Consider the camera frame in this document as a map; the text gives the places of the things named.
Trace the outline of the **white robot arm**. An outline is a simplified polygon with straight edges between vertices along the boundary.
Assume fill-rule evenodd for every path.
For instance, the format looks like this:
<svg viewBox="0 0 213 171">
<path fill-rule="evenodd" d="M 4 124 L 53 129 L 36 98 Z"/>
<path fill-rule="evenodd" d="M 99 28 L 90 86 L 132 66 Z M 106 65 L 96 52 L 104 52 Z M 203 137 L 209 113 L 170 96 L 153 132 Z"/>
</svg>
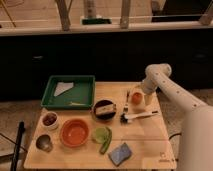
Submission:
<svg viewBox="0 0 213 171">
<path fill-rule="evenodd" d="M 185 114 L 176 171 L 213 171 L 213 106 L 172 81 L 167 63 L 150 64 L 141 82 L 142 92 L 161 91 Z"/>
</svg>

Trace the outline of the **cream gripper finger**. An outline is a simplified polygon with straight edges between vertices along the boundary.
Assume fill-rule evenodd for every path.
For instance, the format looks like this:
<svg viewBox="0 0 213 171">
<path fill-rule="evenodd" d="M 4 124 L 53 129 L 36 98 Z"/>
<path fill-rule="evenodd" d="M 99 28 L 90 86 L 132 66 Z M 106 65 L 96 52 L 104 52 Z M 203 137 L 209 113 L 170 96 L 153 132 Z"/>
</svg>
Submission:
<svg viewBox="0 0 213 171">
<path fill-rule="evenodd" d="M 138 105 L 132 105 L 132 109 L 135 112 L 140 112 L 140 111 L 144 111 L 146 108 L 146 105 L 144 103 L 140 103 Z"/>
<path fill-rule="evenodd" d="M 152 102 L 153 95 L 152 94 L 145 94 L 144 99 L 145 99 L 145 105 L 148 106 Z"/>
</svg>

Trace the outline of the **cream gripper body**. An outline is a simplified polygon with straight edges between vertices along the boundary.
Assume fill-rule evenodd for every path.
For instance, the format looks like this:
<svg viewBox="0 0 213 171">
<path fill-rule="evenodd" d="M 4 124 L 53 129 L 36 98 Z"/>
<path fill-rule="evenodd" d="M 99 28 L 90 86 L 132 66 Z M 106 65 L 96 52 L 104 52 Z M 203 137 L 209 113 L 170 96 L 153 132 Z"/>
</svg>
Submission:
<svg viewBox="0 0 213 171">
<path fill-rule="evenodd" d="M 146 94 L 143 89 L 141 88 L 141 85 L 140 84 L 136 84 L 131 90 L 130 90 L 130 95 L 132 97 L 132 95 L 135 93 L 135 92 L 139 92 L 142 94 L 143 96 L 143 99 L 142 100 L 145 100 L 144 99 L 144 95 Z"/>
</svg>

